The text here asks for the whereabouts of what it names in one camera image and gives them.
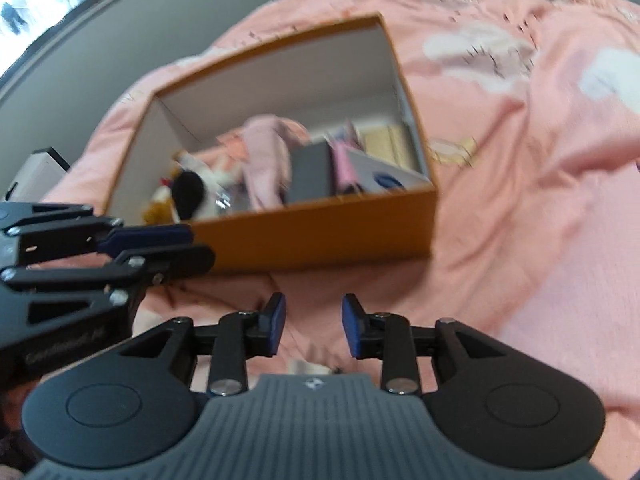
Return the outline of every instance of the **white logo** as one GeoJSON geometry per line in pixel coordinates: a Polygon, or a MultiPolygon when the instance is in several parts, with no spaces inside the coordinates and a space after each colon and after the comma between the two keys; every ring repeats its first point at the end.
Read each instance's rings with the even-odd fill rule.
{"type": "Polygon", "coordinates": [[[318,379],[317,377],[307,379],[305,381],[305,386],[310,390],[317,391],[324,386],[324,381],[318,379]]]}

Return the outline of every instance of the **cardboard box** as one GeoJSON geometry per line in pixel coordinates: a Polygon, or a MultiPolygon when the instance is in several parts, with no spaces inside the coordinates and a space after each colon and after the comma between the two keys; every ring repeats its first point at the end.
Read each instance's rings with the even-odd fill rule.
{"type": "Polygon", "coordinates": [[[195,153],[256,114],[304,124],[312,136],[405,123],[431,184],[339,196],[192,222],[216,252],[214,272],[264,272],[384,262],[430,254],[437,188],[414,99],[379,15],[319,25],[214,62],[158,91],[111,189],[106,214],[141,224],[171,156],[195,153]]]}

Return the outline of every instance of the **bed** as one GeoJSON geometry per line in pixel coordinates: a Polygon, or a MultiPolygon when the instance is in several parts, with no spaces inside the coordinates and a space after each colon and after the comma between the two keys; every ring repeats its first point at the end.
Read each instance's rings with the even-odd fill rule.
{"type": "MultiPolygon", "coordinates": [[[[113,105],[47,198],[104,210],[154,89],[230,52],[322,21],[380,12],[428,132],[440,205],[430,260],[208,277],[149,292],[136,327],[198,324],[286,294],[272,360],[366,371],[340,297],[429,326],[456,317],[595,389],[607,409],[593,463],[615,480],[640,466],[640,7],[625,0],[277,0],[199,56],[149,73],[113,105]],[[443,144],[468,157],[438,156],[443,144]]],[[[206,362],[201,363],[201,371],[206,362]]],[[[424,383],[434,388],[428,362],[424,383]]],[[[204,388],[204,373],[193,387],[204,388]]]]}

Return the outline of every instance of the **pink bedding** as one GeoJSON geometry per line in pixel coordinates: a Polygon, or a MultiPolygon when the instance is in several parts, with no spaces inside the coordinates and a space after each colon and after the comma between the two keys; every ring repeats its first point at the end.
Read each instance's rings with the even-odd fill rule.
{"type": "MultiPolygon", "coordinates": [[[[142,323],[215,322],[287,296],[280,354],[348,358],[340,297],[430,325],[454,316],[577,376],[607,408],[594,463],[640,467],[640,8],[623,0],[279,0],[200,56],[147,75],[113,106],[48,197],[98,210],[149,94],[229,52],[381,12],[430,135],[442,190],[430,261],[204,278],[151,292],[142,323]]],[[[434,381],[424,364],[424,382],[434,381]]]]}

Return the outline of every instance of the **item inside box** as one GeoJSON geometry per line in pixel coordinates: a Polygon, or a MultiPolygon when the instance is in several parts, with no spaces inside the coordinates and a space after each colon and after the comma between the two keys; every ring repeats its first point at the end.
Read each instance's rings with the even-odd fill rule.
{"type": "Polygon", "coordinates": [[[110,214],[211,220],[432,186],[419,136],[381,27],[293,41],[162,92],[110,214]]]}

